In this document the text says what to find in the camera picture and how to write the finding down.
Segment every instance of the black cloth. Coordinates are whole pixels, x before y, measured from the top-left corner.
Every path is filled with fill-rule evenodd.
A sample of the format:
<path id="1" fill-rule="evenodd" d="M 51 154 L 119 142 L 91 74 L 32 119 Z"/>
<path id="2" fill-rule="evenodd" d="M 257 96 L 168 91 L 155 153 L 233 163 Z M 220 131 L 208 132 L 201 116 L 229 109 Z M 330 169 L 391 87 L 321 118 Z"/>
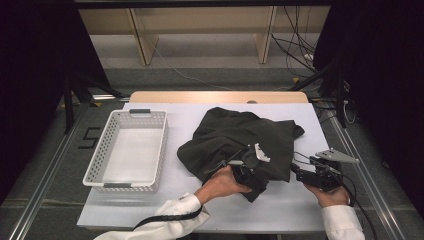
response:
<path id="1" fill-rule="evenodd" d="M 293 120 L 274 122 L 251 112 L 216 107 L 206 112 L 193 139 L 182 145 L 177 155 L 187 170 L 203 181 L 205 170 L 213 169 L 248 145 L 259 143 L 271 161 L 260 161 L 255 174 L 266 180 L 289 182 L 294 140 L 303 133 Z"/>

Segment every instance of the gray floor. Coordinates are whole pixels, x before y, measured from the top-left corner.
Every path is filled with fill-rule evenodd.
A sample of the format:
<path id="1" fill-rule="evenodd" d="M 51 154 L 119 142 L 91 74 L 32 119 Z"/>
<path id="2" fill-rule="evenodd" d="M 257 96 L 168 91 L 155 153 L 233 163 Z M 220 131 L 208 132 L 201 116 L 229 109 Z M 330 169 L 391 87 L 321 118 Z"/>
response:
<path id="1" fill-rule="evenodd" d="M 291 35 L 279 35 L 290 39 Z M 308 35 L 313 44 L 317 35 Z M 137 49 L 129 36 L 93 36 L 99 58 L 106 70 L 112 86 L 124 93 L 136 90 L 284 90 L 293 85 L 293 78 L 310 75 L 310 72 L 295 61 L 287 61 L 285 55 L 271 42 L 268 61 L 259 64 L 251 35 L 170 35 L 161 36 L 152 64 L 140 65 Z M 301 57 L 299 50 L 293 53 Z M 308 86 L 306 93 L 317 96 L 318 83 Z M 89 231 L 76 226 L 89 189 L 82 185 L 82 178 L 93 154 L 93 149 L 84 149 L 92 141 L 83 140 L 87 128 L 102 128 L 110 111 L 122 108 L 122 102 L 103 103 L 90 106 L 84 113 L 70 139 L 70 146 L 63 161 L 54 174 L 51 185 L 47 186 L 40 209 L 28 224 L 25 239 L 93 239 L 101 232 Z M 328 117 L 332 111 L 322 112 L 320 121 L 331 147 L 346 151 L 337 122 Z M 64 137 L 65 113 L 59 104 L 51 127 L 46 133 L 39 150 L 30 161 L 21 177 L 0 208 L 0 239 L 8 239 L 18 223 L 26 204 L 33 196 L 43 174 L 56 154 L 56 149 Z M 372 137 L 366 128 L 356 121 L 347 124 L 346 132 L 352 139 L 357 153 L 371 173 L 372 181 L 378 187 L 384 203 L 393 213 L 403 239 L 424 239 L 424 222 L 400 188 L 389 169 L 381 165 L 381 156 L 374 147 Z M 100 136 L 101 130 L 90 131 L 89 137 Z M 357 187 L 357 198 L 376 228 L 378 239 L 392 236 L 381 218 L 378 208 L 367 193 L 357 170 L 349 164 L 343 165 L 346 175 L 352 178 Z M 367 239 L 372 232 L 365 216 L 357 210 L 363 223 Z M 271 239 L 324 239 L 323 233 L 303 235 L 273 235 Z M 216 239 L 200 236 L 199 239 Z"/>

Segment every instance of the black wire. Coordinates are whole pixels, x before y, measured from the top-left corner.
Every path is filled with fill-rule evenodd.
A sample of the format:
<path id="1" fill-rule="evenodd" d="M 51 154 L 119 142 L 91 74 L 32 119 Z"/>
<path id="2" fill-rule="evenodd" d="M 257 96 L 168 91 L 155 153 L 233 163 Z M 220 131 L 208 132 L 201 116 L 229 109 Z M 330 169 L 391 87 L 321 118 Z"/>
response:
<path id="1" fill-rule="evenodd" d="M 278 41 L 282 41 L 282 42 L 286 42 L 286 43 L 291 43 L 291 44 L 294 44 L 294 45 L 297 45 L 297 46 L 302 46 L 302 45 L 300 45 L 299 43 L 295 43 L 295 42 L 290 42 L 289 40 L 286 40 L 286 39 L 282 39 L 282 38 L 276 38 L 276 37 L 274 37 L 274 39 L 275 40 L 278 40 Z M 309 48 L 307 48 L 307 47 L 304 47 L 305 49 L 308 49 L 308 51 L 311 51 L 312 53 L 314 52 L 314 50 L 312 50 L 312 49 L 309 49 Z"/>
<path id="2" fill-rule="evenodd" d="M 328 117 L 328 118 L 326 118 L 326 119 L 324 119 L 324 120 L 322 120 L 321 122 L 319 122 L 320 124 L 322 124 L 322 123 L 324 123 L 325 121 L 327 121 L 327 120 L 329 120 L 329 119 L 331 119 L 331 118 L 333 118 L 333 117 L 337 117 L 337 115 L 333 115 L 333 116 L 331 116 L 331 117 Z"/>
<path id="3" fill-rule="evenodd" d="M 291 18 L 290 18 L 290 16 L 289 16 L 289 14 L 288 14 L 288 12 L 287 12 L 287 8 L 286 7 L 284 7 L 284 11 L 285 11 L 285 13 L 286 13 L 286 15 L 287 15 L 287 18 L 288 18 L 288 20 L 289 20 L 289 22 L 290 22 L 290 25 L 292 26 L 292 28 L 293 28 L 293 35 L 292 35 L 292 39 L 291 39 L 291 41 L 293 41 L 293 38 L 294 38 L 294 36 L 296 36 L 297 37 L 297 40 L 298 40 L 298 42 L 299 42 L 299 45 L 301 46 L 299 49 L 300 49 L 300 52 L 301 52 L 301 54 L 302 54 L 302 56 L 303 56 L 303 58 L 304 58 L 304 60 L 305 60 L 305 62 L 306 62 L 306 64 L 308 64 L 308 66 L 309 66 L 309 68 L 312 68 L 313 69 L 313 67 L 309 64 L 309 61 L 305 58 L 305 54 L 303 53 L 303 50 L 302 50 L 302 48 L 305 48 L 305 50 L 306 50 L 306 47 L 305 47 L 305 45 L 304 45 L 304 43 L 306 43 L 309 47 L 311 47 L 311 48 L 314 48 L 314 47 L 312 47 L 309 43 L 307 43 L 306 42 L 306 40 L 304 40 L 303 38 L 302 38 L 302 36 L 300 36 L 300 34 L 299 34 L 299 14 L 300 14 L 300 8 L 299 7 L 296 7 L 296 24 L 293 24 L 293 21 L 291 20 Z"/>
<path id="4" fill-rule="evenodd" d="M 274 37 L 274 34 L 271 34 L 271 37 L 274 39 L 275 43 L 277 44 L 277 46 L 280 48 L 281 51 L 283 51 L 286 54 L 286 64 L 287 64 L 287 68 L 290 70 L 290 67 L 288 66 L 288 62 L 287 59 L 288 57 L 293 58 L 294 60 L 296 60 L 297 62 L 299 62 L 300 64 L 302 64 L 304 67 L 306 67 L 307 69 L 311 70 L 312 72 L 315 72 L 315 69 L 311 68 L 310 66 L 306 65 L 305 63 L 303 63 L 302 61 L 300 61 L 299 59 L 297 59 L 295 56 L 293 56 L 293 54 L 291 54 L 289 52 L 289 50 L 286 50 L 283 46 L 281 46 L 281 44 L 277 41 L 277 39 Z"/>
<path id="5" fill-rule="evenodd" d="M 308 32 L 309 27 L 309 15 L 311 13 L 312 6 L 309 7 L 308 14 L 306 15 L 308 18 L 306 19 L 306 28 L 305 28 L 305 41 L 306 41 L 306 33 Z"/>
<path id="6" fill-rule="evenodd" d="M 315 166 L 315 165 L 314 165 L 314 164 L 312 164 L 312 163 L 302 162 L 302 161 L 300 161 L 300 160 L 297 160 L 296 158 L 293 158 L 293 160 L 294 160 L 294 161 L 296 161 L 296 162 L 298 162 L 298 163 L 303 163 L 303 164 L 306 164 L 306 165 L 312 165 L 312 166 Z"/>
<path id="7" fill-rule="evenodd" d="M 308 101 L 311 103 L 319 103 L 319 102 L 329 102 L 329 103 L 334 103 L 336 104 L 337 102 L 334 99 L 321 99 L 319 98 L 319 100 L 315 100 L 316 97 L 308 97 Z"/>
<path id="8" fill-rule="evenodd" d="M 183 221 L 183 220 L 193 219 L 199 216 L 199 214 L 202 212 L 202 208 L 203 208 L 203 205 L 200 206 L 200 208 L 195 212 L 182 214 L 182 215 L 159 215 L 159 216 L 148 217 L 146 219 L 143 219 L 141 222 L 139 222 L 133 228 L 133 231 L 136 228 L 151 222 L 172 222 L 172 221 Z"/>
<path id="9" fill-rule="evenodd" d="M 344 184 L 341 180 L 340 180 L 340 178 L 338 178 L 336 175 L 334 175 L 332 172 L 330 172 L 330 174 L 339 182 L 339 184 L 340 185 L 342 185 L 344 188 L 345 188 L 345 190 L 346 190 L 346 192 L 349 194 L 349 198 L 350 198 L 350 201 L 349 201 L 349 206 L 351 206 L 351 207 L 353 207 L 353 206 L 355 206 L 355 203 L 356 203 L 356 194 L 355 195 L 353 195 L 352 194 L 352 192 L 350 191 L 350 189 L 346 186 L 346 184 Z"/>
<path id="10" fill-rule="evenodd" d="M 314 108 L 322 109 L 322 110 L 336 110 L 337 109 L 335 107 L 320 107 L 320 106 L 317 106 L 315 103 L 311 103 L 311 104 L 312 104 L 312 106 L 314 106 Z"/>
<path id="11" fill-rule="evenodd" d="M 346 178 L 347 180 L 349 180 L 349 181 L 350 181 L 350 183 L 351 183 L 351 184 L 352 184 L 352 186 L 353 186 L 353 194 L 354 194 L 355 199 L 356 199 L 356 186 L 355 186 L 355 184 L 353 183 L 352 179 L 351 179 L 350 177 L 346 176 L 346 175 L 343 175 L 343 174 L 342 174 L 342 178 Z"/>
<path id="12" fill-rule="evenodd" d="M 364 208 L 361 206 L 361 204 L 358 202 L 358 200 L 356 200 L 356 205 L 358 205 L 359 209 L 361 209 L 362 213 L 364 214 L 365 218 L 368 221 L 368 224 L 370 225 L 374 239 L 377 240 L 377 232 L 375 231 L 374 224 L 372 224 L 372 222 L 371 222 L 370 216 L 365 212 Z"/>
<path id="13" fill-rule="evenodd" d="M 309 160 L 309 158 L 308 158 L 306 155 L 304 155 L 304 154 L 302 154 L 302 153 L 300 153 L 300 152 L 294 152 L 294 153 L 297 153 L 297 154 L 299 154 L 300 156 L 302 156 L 302 157 L 304 157 L 304 158 L 306 158 L 306 159 L 308 159 L 308 160 Z"/>

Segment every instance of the white tabletop surface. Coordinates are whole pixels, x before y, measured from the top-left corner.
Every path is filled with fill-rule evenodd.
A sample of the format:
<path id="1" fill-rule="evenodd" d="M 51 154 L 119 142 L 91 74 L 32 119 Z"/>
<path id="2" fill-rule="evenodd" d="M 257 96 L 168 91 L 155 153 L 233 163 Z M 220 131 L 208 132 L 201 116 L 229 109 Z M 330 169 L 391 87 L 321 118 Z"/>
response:
<path id="1" fill-rule="evenodd" d="M 132 229 L 152 216 L 166 200 L 193 193 L 201 186 L 177 157 L 177 149 L 192 139 L 206 111 L 213 107 L 250 111 L 274 121 L 295 120 L 305 134 L 295 151 L 307 156 L 329 149 L 315 111 L 309 103 L 295 104 L 163 104 L 127 103 L 124 109 L 149 108 L 168 112 L 168 140 L 157 193 L 103 193 L 92 189 L 77 225 L 90 229 Z M 299 155 L 298 160 L 305 161 Z M 303 169 L 313 167 L 298 164 Z M 290 183 L 270 182 L 253 203 L 241 194 L 206 204 L 211 218 L 196 232 L 293 233 L 324 231 L 317 199 L 291 174 Z"/>

